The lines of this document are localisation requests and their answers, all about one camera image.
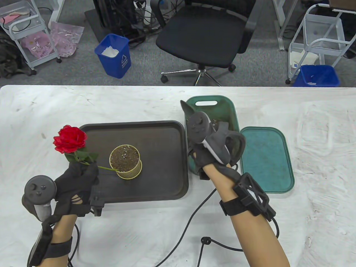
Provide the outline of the person's left hand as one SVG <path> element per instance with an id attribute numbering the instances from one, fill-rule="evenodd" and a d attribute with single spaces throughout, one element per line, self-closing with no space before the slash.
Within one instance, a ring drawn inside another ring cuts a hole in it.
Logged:
<path id="1" fill-rule="evenodd" d="M 71 162 L 68 169 L 55 180 L 57 193 L 54 215 L 77 215 L 90 213 L 92 187 L 99 183 L 99 168 L 96 162 L 89 165 Z"/>

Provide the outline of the person's right hand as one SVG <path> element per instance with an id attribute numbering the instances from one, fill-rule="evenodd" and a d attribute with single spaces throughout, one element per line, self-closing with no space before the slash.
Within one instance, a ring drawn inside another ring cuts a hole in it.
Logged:
<path id="1" fill-rule="evenodd" d="M 194 157 L 197 169 L 205 173 L 210 180 L 214 181 L 218 178 L 226 177 L 233 182 L 237 182 L 241 179 L 241 174 L 231 166 L 236 165 L 241 159 L 244 152 L 243 149 L 239 149 L 237 154 L 233 155 L 231 161 L 226 165 L 218 162 L 202 144 L 192 144 L 189 149 L 190 154 Z"/>

